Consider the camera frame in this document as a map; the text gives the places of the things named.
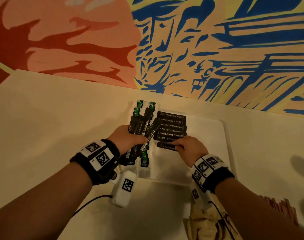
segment crumpled fabric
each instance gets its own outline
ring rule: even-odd
[[[216,195],[211,194],[211,196],[235,240],[242,240],[236,227]],[[191,198],[190,219],[187,222],[187,235],[189,240],[232,240],[216,208],[212,206],[205,211],[199,210],[193,198]]]

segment white table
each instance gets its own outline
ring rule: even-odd
[[[257,194],[288,198],[304,226],[304,177],[291,164],[304,159],[304,119],[27,71],[0,85],[0,207],[61,169],[81,146],[127,123],[138,97],[222,120],[238,179]],[[111,188],[94,187],[84,202]],[[188,201],[187,188],[139,179],[128,208],[92,202],[60,238],[186,239]]]

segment forearm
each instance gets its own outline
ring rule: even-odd
[[[222,181],[215,194],[244,240],[304,239],[304,232],[234,178]]]
[[[92,188],[87,173],[69,163],[0,209],[0,239],[55,239]]]

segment painted wall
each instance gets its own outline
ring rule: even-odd
[[[304,0],[0,0],[11,69],[304,117]]]

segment hand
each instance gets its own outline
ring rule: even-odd
[[[144,144],[147,142],[147,138],[144,136],[130,134],[129,125],[119,126],[107,139],[116,145],[120,155],[126,153],[134,145]]]
[[[177,139],[171,144],[177,145],[175,149],[178,151],[185,164],[190,168],[200,157],[209,153],[203,143],[192,136],[185,136],[184,138]]]

